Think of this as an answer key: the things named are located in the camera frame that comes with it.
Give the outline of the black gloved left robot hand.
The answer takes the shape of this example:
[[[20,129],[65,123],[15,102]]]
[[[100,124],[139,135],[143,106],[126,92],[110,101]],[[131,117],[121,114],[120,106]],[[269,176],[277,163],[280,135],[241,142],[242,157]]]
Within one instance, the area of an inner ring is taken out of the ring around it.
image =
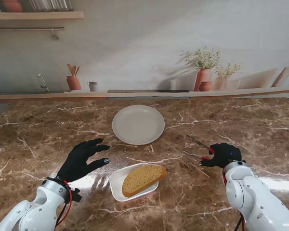
[[[110,146],[101,144],[103,140],[102,138],[98,138],[77,144],[68,154],[66,161],[59,169],[56,177],[60,181],[65,180],[67,183],[70,183],[107,165],[109,163],[108,158],[102,158],[87,164],[88,159],[97,152],[109,150]]]

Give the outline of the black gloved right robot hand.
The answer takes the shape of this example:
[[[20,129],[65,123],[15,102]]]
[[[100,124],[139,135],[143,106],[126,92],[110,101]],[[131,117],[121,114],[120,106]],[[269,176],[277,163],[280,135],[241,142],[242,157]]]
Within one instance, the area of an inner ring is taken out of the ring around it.
[[[224,168],[234,161],[242,161],[241,151],[227,143],[211,145],[209,154],[213,155],[213,158],[210,160],[201,160],[200,164],[202,166]]]

